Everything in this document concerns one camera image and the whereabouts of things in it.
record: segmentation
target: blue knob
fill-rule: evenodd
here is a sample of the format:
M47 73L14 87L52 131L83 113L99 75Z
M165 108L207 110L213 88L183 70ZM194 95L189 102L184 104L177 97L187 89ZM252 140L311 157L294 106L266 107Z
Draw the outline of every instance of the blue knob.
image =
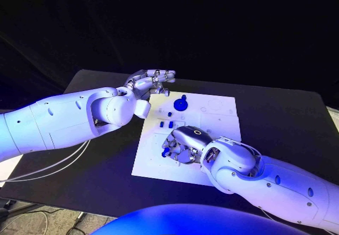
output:
M165 153L170 151L170 148L164 148L164 151L163 151L163 153L161 153L161 156L163 156L163 158L165 157Z
M174 101L174 109L177 111L184 111L187 109L187 106L189 104L186 101L186 95L183 95L181 98Z

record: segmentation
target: black table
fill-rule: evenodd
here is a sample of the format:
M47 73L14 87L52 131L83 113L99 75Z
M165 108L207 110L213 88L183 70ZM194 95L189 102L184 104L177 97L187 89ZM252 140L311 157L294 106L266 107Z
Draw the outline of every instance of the black table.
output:
M118 87L127 77L127 74L82 70L64 93ZM264 155L339 184L339 133L317 93L183 79L165 87L177 92L235 97L242 142ZM121 216L171 203L207 204L262 215L236 194L226 195L213 187L131 175L141 127L142 119L134 117L127 126L90 141L70 167L46 178L5 183L0 197L106 216ZM26 154L11 177L49 166L76 148ZM320 229L284 223L308 233L323 233Z

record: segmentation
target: black curtain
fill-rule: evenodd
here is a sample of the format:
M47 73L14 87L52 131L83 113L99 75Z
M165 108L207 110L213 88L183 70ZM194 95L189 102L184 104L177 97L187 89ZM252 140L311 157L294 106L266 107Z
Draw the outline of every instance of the black curtain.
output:
M339 2L0 3L0 108L60 94L79 69L320 93L339 107Z

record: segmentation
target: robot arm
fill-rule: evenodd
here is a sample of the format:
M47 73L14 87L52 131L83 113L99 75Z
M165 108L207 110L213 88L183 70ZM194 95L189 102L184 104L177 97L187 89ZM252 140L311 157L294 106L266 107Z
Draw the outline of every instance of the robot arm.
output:
M337 185L229 138L212 140L191 126L173 130L163 149L163 157L200 163L223 193L236 193L284 220L339 233Z
M118 88L57 95L0 114L0 162L28 152L73 146L145 118L150 93L170 92L174 71L140 70Z

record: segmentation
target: robotic hand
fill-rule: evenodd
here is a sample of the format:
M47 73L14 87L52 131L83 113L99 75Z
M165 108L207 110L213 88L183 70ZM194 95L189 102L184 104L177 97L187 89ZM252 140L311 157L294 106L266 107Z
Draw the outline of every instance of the robotic hand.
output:
M122 87L62 94L0 114L0 162L90 140L125 125L134 114L145 118L150 94L170 94L161 82L174 82L174 71L140 70Z
M213 186L281 219L339 233L339 186L294 165L262 156L249 145L213 140L196 127L174 129L163 157L199 163Z

